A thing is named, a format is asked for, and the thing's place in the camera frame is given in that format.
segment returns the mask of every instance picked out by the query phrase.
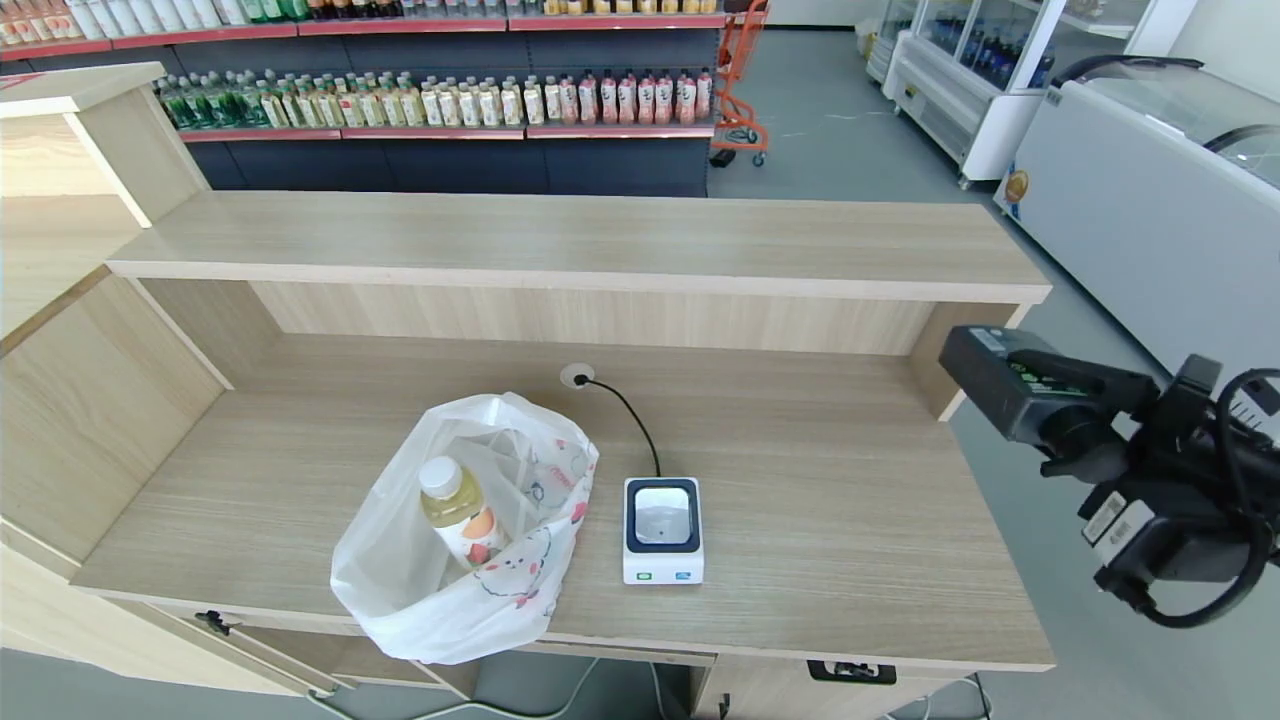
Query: white bottle cap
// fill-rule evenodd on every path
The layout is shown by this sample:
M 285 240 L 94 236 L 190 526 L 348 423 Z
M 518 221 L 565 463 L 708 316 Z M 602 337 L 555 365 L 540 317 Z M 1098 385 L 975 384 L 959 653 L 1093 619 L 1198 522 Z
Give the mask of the white bottle cap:
M 448 455 L 433 457 L 417 471 L 417 483 L 431 497 L 452 497 L 462 487 L 462 466 Z

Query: plastic bag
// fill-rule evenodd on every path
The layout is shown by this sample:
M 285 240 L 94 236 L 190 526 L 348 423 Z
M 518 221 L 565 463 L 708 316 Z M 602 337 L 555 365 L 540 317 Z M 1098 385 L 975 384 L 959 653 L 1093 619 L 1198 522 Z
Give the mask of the plastic bag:
M 417 470 L 465 465 L 511 537 L 466 569 L 420 505 Z M 457 664 L 538 639 L 550 624 L 599 452 L 571 420 L 515 393 L 428 410 L 333 552 L 329 587 L 392 657 Z

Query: floor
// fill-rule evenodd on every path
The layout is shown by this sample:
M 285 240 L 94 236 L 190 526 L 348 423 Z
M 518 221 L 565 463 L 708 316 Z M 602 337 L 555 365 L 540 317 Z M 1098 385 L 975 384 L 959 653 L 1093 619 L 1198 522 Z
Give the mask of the floor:
M 712 170 L 712 196 L 989 206 L 992 187 L 960 191 L 954 163 L 908 119 L 890 113 L 890 102 L 865 77 L 851 33 L 771 31 L 756 53 L 741 95 L 755 102 L 768 124 L 772 149 L 763 168 L 753 167 L 744 154 L 731 167 Z M 1155 372 L 1151 360 L 1052 260 L 1016 229 L 1011 234 L 1055 284 L 1025 328 L 1060 352 Z M 1276 703 L 1266 693 L 1274 683 L 1270 670 L 1277 626 L 1268 610 L 1280 600 L 1275 574 L 1211 628 L 1183 633 L 1155 628 L 1093 591 L 1096 562 L 1078 538 L 1075 519 L 1084 486 L 1041 479 L 1037 454 L 1004 442 L 972 405 L 957 413 L 952 427 L 1059 659 L 1059 667 L 1038 675 L 984 673 L 997 717 L 1275 716 Z M 1190 594 L 1184 591 L 1161 601 L 1185 606 L 1194 601 Z M 12 651 L 0 652 L 0 716 L 5 720 L 328 716 L 302 700 L 124 679 Z M 486 660 L 479 696 L 524 712 L 548 712 L 567 700 L 585 666 L 580 659 L 503 653 Z M 452 702 L 436 691 L 367 685 L 343 692 L 335 701 L 371 720 L 407 717 Z M 914 703 L 896 716 L 918 720 L 923 710 L 923 703 Z M 942 691 L 932 712 L 934 719 L 978 715 L 980 703 L 963 684 Z M 657 716 L 648 666 L 603 661 L 563 717 Z M 467 710 L 453 717 L 492 715 Z

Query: shopping cart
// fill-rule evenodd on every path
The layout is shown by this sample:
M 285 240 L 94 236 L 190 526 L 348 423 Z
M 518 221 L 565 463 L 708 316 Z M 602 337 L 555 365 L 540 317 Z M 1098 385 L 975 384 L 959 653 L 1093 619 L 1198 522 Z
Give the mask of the shopping cart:
M 769 150 L 769 132 L 755 119 L 755 108 L 735 96 L 733 88 L 746 73 L 746 64 L 751 59 L 751 51 L 755 50 L 755 40 L 764 28 L 768 15 L 769 0 L 751 0 L 745 13 L 730 14 L 724 22 L 724 35 L 721 37 L 717 58 L 721 83 L 716 96 L 719 99 L 721 119 L 716 123 L 712 147 L 732 151 L 755 150 L 751 164 L 756 168 L 764 164 L 764 156 Z M 732 155 L 722 163 L 713 164 L 723 167 L 730 160 Z

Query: display fridge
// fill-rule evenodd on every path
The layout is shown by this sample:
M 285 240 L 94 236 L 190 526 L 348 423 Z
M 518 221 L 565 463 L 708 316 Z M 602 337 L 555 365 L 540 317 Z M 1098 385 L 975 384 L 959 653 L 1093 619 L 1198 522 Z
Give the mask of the display fridge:
M 960 186 L 1004 176 L 1053 73 L 1102 54 L 1165 55 L 1196 0 L 895 0 L 882 91 L 959 164 Z
M 1053 85 L 1000 208 L 1170 373 L 1280 366 L 1280 104 L 1184 59 Z

